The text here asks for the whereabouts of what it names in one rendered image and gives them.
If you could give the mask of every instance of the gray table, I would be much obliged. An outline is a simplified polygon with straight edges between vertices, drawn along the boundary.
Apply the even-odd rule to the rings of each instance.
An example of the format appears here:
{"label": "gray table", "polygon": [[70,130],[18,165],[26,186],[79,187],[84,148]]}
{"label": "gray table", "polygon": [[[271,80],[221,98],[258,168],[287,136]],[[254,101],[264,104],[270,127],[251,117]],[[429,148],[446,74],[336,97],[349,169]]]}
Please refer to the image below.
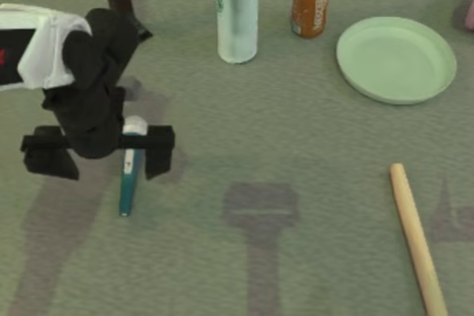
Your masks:
{"label": "gray table", "polygon": [[[106,6],[14,1],[82,15]],[[459,4],[332,0],[327,30],[308,41],[290,32],[290,0],[262,0],[258,56],[232,67],[217,56],[213,0],[137,0],[156,36],[127,69],[146,92],[126,113],[175,127],[173,171],[142,179],[133,215],[120,218],[120,153],[76,157],[80,182],[28,174],[21,137],[55,121],[41,93],[2,93],[0,315],[423,315],[391,193],[396,161],[450,314],[474,315],[474,36],[452,26]],[[352,89],[335,46],[370,16],[438,31],[458,58],[453,85],[414,107]],[[252,185],[269,207],[293,197],[298,220],[278,250],[266,238],[248,246],[223,218],[225,197]]]}

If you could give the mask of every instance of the blue marker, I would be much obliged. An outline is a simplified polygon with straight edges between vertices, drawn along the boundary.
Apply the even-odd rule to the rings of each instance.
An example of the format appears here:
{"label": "blue marker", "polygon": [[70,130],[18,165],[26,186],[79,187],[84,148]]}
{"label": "blue marker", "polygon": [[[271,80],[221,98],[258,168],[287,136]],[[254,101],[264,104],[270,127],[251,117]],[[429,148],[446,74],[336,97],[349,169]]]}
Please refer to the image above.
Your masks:
{"label": "blue marker", "polygon": [[[139,116],[125,119],[125,135],[143,135],[148,132],[147,122]],[[143,156],[142,149],[127,149],[124,155],[124,165],[121,173],[120,216],[129,216],[132,212],[133,196],[135,195],[138,171]]]}

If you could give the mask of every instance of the plate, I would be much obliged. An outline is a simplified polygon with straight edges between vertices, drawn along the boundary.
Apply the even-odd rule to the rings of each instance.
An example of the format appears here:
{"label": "plate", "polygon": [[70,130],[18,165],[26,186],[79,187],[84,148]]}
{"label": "plate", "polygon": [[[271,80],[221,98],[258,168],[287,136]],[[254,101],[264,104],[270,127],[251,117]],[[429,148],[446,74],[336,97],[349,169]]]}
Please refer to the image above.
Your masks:
{"label": "plate", "polygon": [[341,36],[339,67],[359,92],[386,104],[417,104],[449,87],[457,61],[436,31],[417,21],[376,17]]}

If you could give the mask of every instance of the orange bottle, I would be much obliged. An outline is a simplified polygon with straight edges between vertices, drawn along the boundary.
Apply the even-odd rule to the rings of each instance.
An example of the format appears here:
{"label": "orange bottle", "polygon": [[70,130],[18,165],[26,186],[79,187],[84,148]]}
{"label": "orange bottle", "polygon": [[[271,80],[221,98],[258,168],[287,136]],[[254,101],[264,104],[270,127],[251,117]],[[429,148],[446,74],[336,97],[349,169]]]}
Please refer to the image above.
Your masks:
{"label": "orange bottle", "polygon": [[329,0],[293,0],[291,29],[303,38],[314,38],[326,26]]}

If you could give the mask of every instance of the wooden stick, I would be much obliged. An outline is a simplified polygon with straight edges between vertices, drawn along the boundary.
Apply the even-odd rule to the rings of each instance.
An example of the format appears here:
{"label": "wooden stick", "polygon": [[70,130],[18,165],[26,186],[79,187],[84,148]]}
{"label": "wooden stick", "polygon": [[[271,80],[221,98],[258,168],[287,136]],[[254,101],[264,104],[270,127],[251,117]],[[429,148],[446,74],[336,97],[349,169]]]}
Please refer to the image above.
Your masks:
{"label": "wooden stick", "polygon": [[443,293],[403,165],[393,164],[390,167],[390,175],[401,225],[407,237],[427,314],[447,316]]}

